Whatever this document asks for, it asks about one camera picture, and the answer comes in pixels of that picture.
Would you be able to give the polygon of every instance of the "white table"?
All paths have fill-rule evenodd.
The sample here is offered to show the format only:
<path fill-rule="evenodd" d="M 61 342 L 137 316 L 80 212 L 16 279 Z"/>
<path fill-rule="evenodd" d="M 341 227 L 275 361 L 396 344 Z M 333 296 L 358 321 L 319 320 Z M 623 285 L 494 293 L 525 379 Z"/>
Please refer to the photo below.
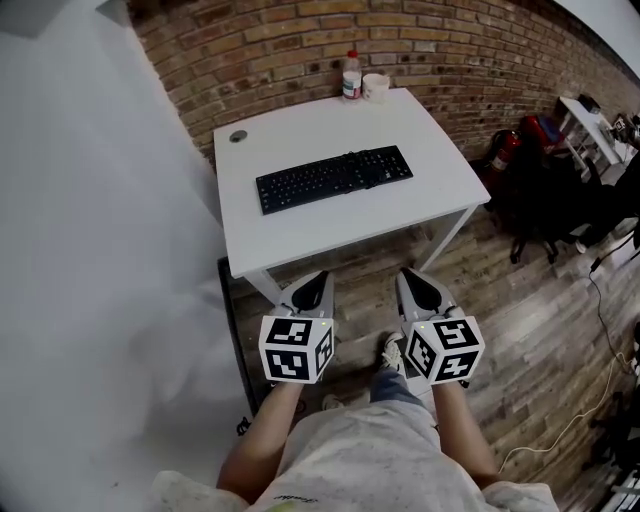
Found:
<path fill-rule="evenodd" d="M 242 142 L 230 135 L 245 130 Z M 406 89 L 383 105 L 329 98 L 268 112 L 214 131 L 231 274 L 277 303 L 268 269 L 443 217 L 418 258 L 426 268 L 490 196 L 462 154 Z M 397 145 L 414 177 L 263 215 L 255 178 L 349 151 Z"/>
<path fill-rule="evenodd" d="M 560 126 L 560 131 L 564 132 L 567 127 L 571 126 L 572 120 L 580 123 L 586 132 L 589 134 L 589 137 L 593 139 L 595 144 L 598 146 L 602 155 L 607 159 L 609 165 L 607 169 L 611 165 L 616 165 L 619 163 L 626 164 L 628 163 L 635 151 L 632 151 L 632 148 L 627 146 L 626 144 L 622 144 L 620 141 L 614 141 L 614 146 L 612 147 L 607 139 L 604 138 L 604 135 L 600 132 L 598 126 L 601 122 L 605 123 L 609 128 L 611 128 L 611 124 L 606 118 L 598 113 L 591 114 L 585 109 L 582 104 L 578 100 L 573 100 L 571 98 L 560 97 L 560 101 L 567 107 L 568 112 L 564 118 L 562 125 Z M 567 138 L 570 138 L 571 131 L 567 135 Z M 582 156 L 574 150 L 571 146 L 570 141 L 567 141 L 567 148 L 571 150 L 574 156 L 577 156 L 579 161 L 582 163 Z"/>

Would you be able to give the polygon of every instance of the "plastic bottle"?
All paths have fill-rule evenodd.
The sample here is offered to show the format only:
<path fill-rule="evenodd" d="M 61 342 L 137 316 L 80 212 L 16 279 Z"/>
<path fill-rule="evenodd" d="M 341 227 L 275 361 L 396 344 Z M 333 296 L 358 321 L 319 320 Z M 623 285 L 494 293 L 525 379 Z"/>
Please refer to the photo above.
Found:
<path fill-rule="evenodd" d="M 345 101 L 353 101 L 360 98 L 362 92 L 362 69 L 358 60 L 358 52 L 355 50 L 347 53 L 347 58 L 342 67 L 342 97 Z"/>

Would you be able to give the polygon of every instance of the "brick wall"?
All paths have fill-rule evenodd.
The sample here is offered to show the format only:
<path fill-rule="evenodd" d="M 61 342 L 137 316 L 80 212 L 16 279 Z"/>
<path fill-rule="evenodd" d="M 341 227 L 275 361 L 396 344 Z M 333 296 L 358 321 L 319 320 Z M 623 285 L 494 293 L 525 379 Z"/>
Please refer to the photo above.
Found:
<path fill-rule="evenodd" d="M 549 0 L 172 0 L 131 6 L 136 31 L 195 144 L 211 130 L 340 94 L 341 58 L 408 87 L 468 158 L 558 95 L 640 110 L 640 81 Z"/>

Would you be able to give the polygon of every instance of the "shoe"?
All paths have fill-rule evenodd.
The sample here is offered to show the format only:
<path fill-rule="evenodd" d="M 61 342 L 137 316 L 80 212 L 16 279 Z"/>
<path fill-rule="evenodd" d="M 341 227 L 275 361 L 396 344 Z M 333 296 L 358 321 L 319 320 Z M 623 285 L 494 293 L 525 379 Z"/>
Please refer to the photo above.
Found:
<path fill-rule="evenodd" d="M 404 336 L 402 333 L 394 332 L 389 335 L 387 341 L 384 342 L 384 348 L 382 350 L 382 364 L 380 369 L 393 368 L 403 377 L 407 377 L 407 372 L 404 368 L 404 361 L 402 360 L 402 352 L 398 347 L 398 341 Z"/>
<path fill-rule="evenodd" d="M 322 399 L 322 410 L 328 411 L 329 409 L 342 409 L 344 404 L 338 400 L 336 395 L 326 395 Z"/>

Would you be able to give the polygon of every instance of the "electrical wire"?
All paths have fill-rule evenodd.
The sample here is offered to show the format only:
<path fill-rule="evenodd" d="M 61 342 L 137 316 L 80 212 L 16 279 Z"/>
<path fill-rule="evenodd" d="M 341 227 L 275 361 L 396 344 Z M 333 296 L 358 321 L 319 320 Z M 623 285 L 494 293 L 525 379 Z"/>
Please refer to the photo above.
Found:
<path fill-rule="evenodd" d="M 617 247 L 616 249 L 611 251 L 611 253 L 617 251 L 620 247 Z M 575 421 L 581 420 L 582 418 L 585 418 L 585 417 L 589 416 L 589 414 L 591 414 L 592 412 L 597 411 L 602 406 L 602 404 L 604 403 L 605 399 L 607 398 L 607 393 L 609 392 L 609 384 L 611 384 L 611 376 L 613 375 L 613 363 L 614 362 L 617 362 L 621 366 L 623 373 L 625 373 L 627 375 L 631 375 L 634 378 L 636 377 L 636 374 L 633 371 L 633 369 L 630 369 L 630 365 L 631 365 L 632 361 L 627 361 L 624 358 L 624 354 L 622 352 L 616 352 L 615 349 L 613 348 L 613 344 L 611 343 L 611 337 L 609 336 L 609 328 L 607 327 L 607 324 L 605 323 L 604 319 L 602 318 L 602 312 L 601 312 L 602 293 L 600 292 L 600 288 L 598 288 L 598 285 L 596 284 L 596 282 L 592 279 L 592 277 L 591 277 L 592 273 L 593 273 L 593 270 L 591 272 L 589 272 L 589 275 L 587 277 L 588 277 L 589 281 L 591 281 L 593 286 L 595 286 L 596 291 L 598 292 L 598 319 L 600 320 L 600 323 L 602 324 L 602 327 L 604 328 L 604 333 L 605 333 L 605 335 L 607 337 L 607 343 L 609 345 L 609 349 L 611 350 L 611 353 L 613 354 L 613 359 L 611 360 L 611 364 L 609 365 L 609 377 L 607 378 L 607 385 L 606 385 L 606 387 L 604 389 L 604 393 L 602 394 L 602 398 L 600 398 L 600 401 L 598 402 L 598 405 L 596 405 L 592 409 L 589 409 L 585 413 L 578 414 L 577 416 L 574 416 L 574 418 L 568 423 L 568 425 L 564 428 L 564 430 L 562 432 L 560 432 L 560 435 L 556 438 L 556 440 L 553 442 L 553 444 L 549 448 L 536 449 L 536 448 L 530 448 L 528 446 L 519 446 L 519 447 L 514 448 L 513 450 L 511 450 L 509 453 L 507 453 L 507 456 L 504 458 L 504 461 L 502 462 L 502 465 L 500 466 L 500 471 L 498 471 L 498 473 L 502 473 L 502 470 L 504 469 L 505 465 L 507 464 L 507 461 L 509 460 L 511 455 L 513 455 L 516 452 L 519 452 L 519 451 L 527 451 L 527 452 L 531 452 L 531 453 L 548 453 L 548 452 L 550 452 L 551 450 L 553 450 L 557 446 L 557 444 L 560 442 L 560 439 L 562 439 L 562 436 L 564 436 L 567 433 L 567 431 L 571 428 L 571 426 L 574 424 Z"/>
<path fill-rule="evenodd" d="M 618 356 L 622 357 L 622 360 L 627 365 L 631 362 L 631 361 L 629 361 L 629 362 L 625 361 L 624 355 L 621 352 L 616 354 L 616 360 L 618 359 Z M 556 445 L 560 442 L 560 439 L 562 439 L 562 436 L 564 436 L 567 433 L 567 431 L 571 428 L 571 426 L 573 425 L 573 423 L 576 420 L 581 420 L 582 418 L 585 418 L 585 417 L 589 416 L 589 414 L 591 414 L 592 412 L 597 411 L 600 408 L 600 406 L 602 406 L 602 404 L 604 403 L 605 399 L 607 398 L 607 393 L 609 392 L 609 384 L 611 383 L 611 375 L 613 375 L 613 363 L 614 363 L 614 360 L 612 360 L 611 364 L 609 365 L 609 377 L 607 378 L 607 386 L 604 389 L 604 393 L 602 394 L 602 398 L 600 398 L 600 401 L 598 402 L 598 405 L 596 405 L 592 409 L 589 409 L 585 413 L 578 414 L 577 416 L 575 416 L 569 422 L 569 424 L 564 428 L 564 430 L 562 432 L 560 432 L 560 435 L 556 438 L 556 440 L 553 442 L 553 444 L 549 448 L 536 449 L 536 448 L 529 448 L 528 446 L 519 446 L 518 448 L 514 448 L 513 450 L 511 450 L 509 453 L 507 453 L 507 456 L 504 458 L 504 461 L 502 463 L 502 466 L 500 466 L 500 471 L 498 471 L 498 473 L 502 473 L 502 470 L 504 469 L 505 465 L 507 464 L 507 461 L 509 460 L 511 455 L 513 455 L 516 452 L 519 452 L 519 451 L 527 451 L 527 452 L 531 452 L 531 453 L 548 453 L 548 452 L 550 452 L 551 450 L 553 450 L 556 447 Z"/>
<path fill-rule="evenodd" d="M 633 375 L 635 377 L 635 373 L 632 370 L 629 370 L 629 363 L 627 361 L 625 361 L 624 355 L 622 355 L 621 352 L 617 352 L 616 353 L 616 350 L 613 348 L 613 343 L 611 343 L 611 336 L 609 336 L 609 328 L 607 327 L 607 324 L 605 323 L 604 319 L 602 318 L 602 311 L 601 311 L 602 292 L 600 292 L 600 288 L 598 288 L 598 285 L 596 284 L 596 282 L 591 277 L 591 273 L 589 273 L 588 279 L 589 279 L 589 281 L 591 281 L 591 284 L 593 284 L 593 286 L 595 286 L 596 291 L 598 292 L 598 320 L 600 320 L 600 323 L 602 324 L 602 328 L 604 329 L 604 333 L 605 333 L 605 335 L 607 337 L 607 344 L 609 345 L 609 350 L 611 350 L 611 353 L 613 354 L 613 357 L 615 358 L 615 360 L 622 367 L 623 373 L 626 373 L 627 375 Z"/>
<path fill-rule="evenodd" d="M 292 315 L 295 315 L 295 314 L 296 314 L 295 309 L 293 309 L 291 306 L 289 306 L 289 304 L 285 304 L 284 302 L 281 302 L 281 303 L 280 303 L 280 305 L 281 305 L 283 308 L 287 308 L 289 311 L 291 311 L 291 314 L 292 314 Z"/>
<path fill-rule="evenodd" d="M 633 229 L 631 229 L 631 231 L 629 231 L 626 235 L 627 239 L 622 242 L 619 246 L 615 247 L 614 249 L 611 249 L 607 254 L 605 254 L 604 256 L 599 256 L 596 258 L 596 260 L 593 262 L 593 264 L 591 265 L 591 270 L 589 272 L 589 275 L 593 274 L 600 265 L 602 265 L 602 262 L 604 260 L 606 260 L 609 256 L 611 256 L 614 252 L 619 251 L 620 249 L 622 249 L 625 245 L 627 245 L 631 240 L 633 240 L 633 232 L 635 230 L 635 227 Z"/>

